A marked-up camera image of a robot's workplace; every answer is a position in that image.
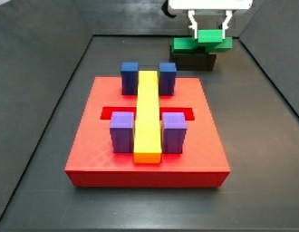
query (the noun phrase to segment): black wall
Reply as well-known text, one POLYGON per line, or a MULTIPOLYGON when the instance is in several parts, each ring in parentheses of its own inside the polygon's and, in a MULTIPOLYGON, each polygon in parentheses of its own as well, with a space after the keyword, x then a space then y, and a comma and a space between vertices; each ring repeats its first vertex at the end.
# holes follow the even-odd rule
POLYGON ((0 217, 91 36, 71 0, 0 6, 0 217))
POLYGON ((299 0, 267 0, 240 39, 299 115, 299 0))
MULTIPOLYGON (((227 30, 239 37, 266 0, 254 0, 254 7, 244 15, 235 15, 227 30)), ((162 10, 164 0, 74 0, 92 34, 188 35, 188 19, 184 14, 170 19, 162 10)), ((200 28, 218 28, 220 15, 196 16, 200 28)))

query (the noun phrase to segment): green block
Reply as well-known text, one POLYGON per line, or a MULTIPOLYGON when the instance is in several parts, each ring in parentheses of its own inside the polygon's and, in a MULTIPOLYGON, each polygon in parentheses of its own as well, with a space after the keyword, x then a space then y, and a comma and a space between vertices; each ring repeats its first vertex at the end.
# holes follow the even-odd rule
POLYGON ((223 42, 223 30, 199 30, 199 43, 222 43, 223 42))
POLYGON ((194 38, 175 38, 172 53, 192 53, 198 47, 199 43, 194 38))
POLYGON ((208 53, 223 53, 232 49, 232 37, 227 37, 218 46, 208 48, 208 53))

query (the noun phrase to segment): gray table surface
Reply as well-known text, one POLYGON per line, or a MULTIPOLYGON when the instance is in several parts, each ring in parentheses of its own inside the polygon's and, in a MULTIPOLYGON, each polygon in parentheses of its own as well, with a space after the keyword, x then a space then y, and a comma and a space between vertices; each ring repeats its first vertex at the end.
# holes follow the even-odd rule
POLYGON ((64 173, 96 76, 168 60, 171 38, 95 37, 46 130, 0 229, 299 228, 299 120, 235 41, 200 77, 232 173, 219 189, 75 188, 64 173))

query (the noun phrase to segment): black block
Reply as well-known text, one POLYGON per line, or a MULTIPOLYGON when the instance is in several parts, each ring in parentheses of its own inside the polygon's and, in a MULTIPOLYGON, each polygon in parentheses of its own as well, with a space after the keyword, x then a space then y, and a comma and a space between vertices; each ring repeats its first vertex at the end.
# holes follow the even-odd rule
POLYGON ((170 62, 176 64, 179 71, 212 71, 215 68, 216 54, 208 54, 203 48, 198 48, 195 53, 172 53, 170 62))

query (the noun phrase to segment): stacked blocks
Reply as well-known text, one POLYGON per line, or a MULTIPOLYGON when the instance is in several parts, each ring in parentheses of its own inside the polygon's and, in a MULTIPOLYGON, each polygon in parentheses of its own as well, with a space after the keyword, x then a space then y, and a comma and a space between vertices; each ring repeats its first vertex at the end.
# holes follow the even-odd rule
POLYGON ((160 63, 160 96, 174 96, 175 94, 175 63, 160 63))
POLYGON ((207 53, 222 53, 232 48, 232 38, 223 38, 223 30, 199 30, 199 39, 191 37, 175 38, 172 44, 172 53, 195 54, 203 47, 207 53))
POLYGON ((135 114, 115 112, 111 117, 111 138, 114 153, 134 153, 135 114))
POLYGON ((183 153, 183 144, 188 125, 183 112, 163 114, 163 153, 183 153))
POLYGON ((162 160, 159 76, 155 71, 140 71, 136 99, 135 163, 162 163, 162 160))
POLYGON ((123 75, 123 95, 136 95, 139 64, 123 63, 122 75, 123 75))

